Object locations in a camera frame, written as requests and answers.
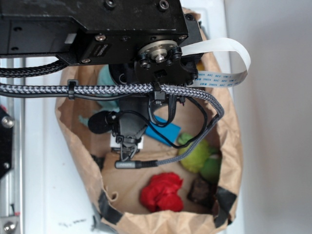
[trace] ribbon cable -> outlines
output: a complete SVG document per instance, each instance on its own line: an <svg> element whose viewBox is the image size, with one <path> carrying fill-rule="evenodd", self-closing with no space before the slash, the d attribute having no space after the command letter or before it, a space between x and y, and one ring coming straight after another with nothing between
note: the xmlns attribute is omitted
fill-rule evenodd
<svg viewBox="0 0 312 234"><path fill-rule="evenodd" d="M209 71L198 71L198 78L189 87L232 87L244 81L248 74L251 59L248 51L242 44L230 38L218 38L205 40L183 46L182 56L201 54L217 51L237 52L245 63L246 70L241 73L218 73Z"/></svg>

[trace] red toy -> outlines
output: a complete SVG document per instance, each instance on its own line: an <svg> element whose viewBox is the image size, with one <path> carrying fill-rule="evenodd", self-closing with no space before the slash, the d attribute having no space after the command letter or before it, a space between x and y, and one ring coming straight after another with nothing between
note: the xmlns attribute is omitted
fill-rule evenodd
<svg viewBox="0 0 312 234"><path fill-rule="evenodd" d="M179 212L183 202L177 195L183 180L175 173L154 175L141 192L140 202L151 212L171 210Z"/></svg>

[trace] paper bag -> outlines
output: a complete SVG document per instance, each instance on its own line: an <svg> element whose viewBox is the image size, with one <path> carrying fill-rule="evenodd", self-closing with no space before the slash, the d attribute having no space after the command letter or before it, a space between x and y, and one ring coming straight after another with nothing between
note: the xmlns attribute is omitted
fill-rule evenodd
<svg viewBox="0 0 312 234"><path fill-rule="evenodd" d="M219 72L219 66L212 53L202 58L205 70ZM80 85L95 85L102 66L68 67L62 73L61 84L77 79ZM102 217L102 222L120 234L214 234L226 228L235 218L237 195L242 173L242 146L240 129L235 108L227 88L206 89L223 106L224 117L217 123L206 139L222 154L220 179L216 192L217 213L189 201L186 196L196 177L179 162L145 169L116 169L118 155L111 153L110 134L96 135L79 120L91 117L101 107L95 101L76 98L58 98L56 116L67 141L77 170L83 180L90 201ZM214 109L204 101L200 102L209 113ZM166 116L167 109L161 108L157 115ZM174 123L182 132L197 134L202 116L192 104L178 105ZM135 160L153 160L174 157L172 149L148 136L144 137L144 149L135 155ZM100 170L92 158L104 157ZM139 202L139 194L152 175L174 172L183 179L178 195L184 202L181 212L161 211L150 213Z"/></svg>

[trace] green ball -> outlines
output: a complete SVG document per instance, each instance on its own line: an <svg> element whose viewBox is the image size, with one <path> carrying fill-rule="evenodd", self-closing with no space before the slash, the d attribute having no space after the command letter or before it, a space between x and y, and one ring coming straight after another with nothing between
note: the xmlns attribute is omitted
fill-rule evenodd
<svg viewBox="0 0 312 234"><path fill-rule="evenodd" d="M212 184L217 184L220 176L221 158L218 155L212 155L200 169L201 176Z"/></svg>
<svg viewBox="0 0 312 234"><path fill-rule="evenodd" d="M185 144L191 138L193 138L192 135L182 133L177 141L179 144L182 145ZM180 149L178 152L179 155L184 153L188 148L189 146ZM181 164L186 170L193 173L198 173L199 170L204 166L204 163L209 158L210 154L211 153L208 142L206 140L202 140L190 153L189 156L181 160Z"/></svg>

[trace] blue object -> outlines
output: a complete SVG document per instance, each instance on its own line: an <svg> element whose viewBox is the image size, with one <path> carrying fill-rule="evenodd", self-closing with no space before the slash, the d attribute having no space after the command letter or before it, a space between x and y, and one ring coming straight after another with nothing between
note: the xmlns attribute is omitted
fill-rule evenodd
<svg viewBox="0 0 312 234"><path fill-rule="evenodd" d="M155 116L155 118L159 121L159 122L166 122L166 120ZM164 128L160 128L157 127L156 125L152 124L152 126L154 128L156 128L157 131L159 131L161 134L163 134L165 137L167 137L168 140L170 140L172 143L175 142L175 140L177 139L177 136L179 135L179 132L181 130L181 127L170 123L168 126L164 127ZM147 127L145 134L148 135L149 137L154 138L155 140L158 140L166 145L169 145L163 138L161 138L160 136L158 136L150 127Z"/></svg>

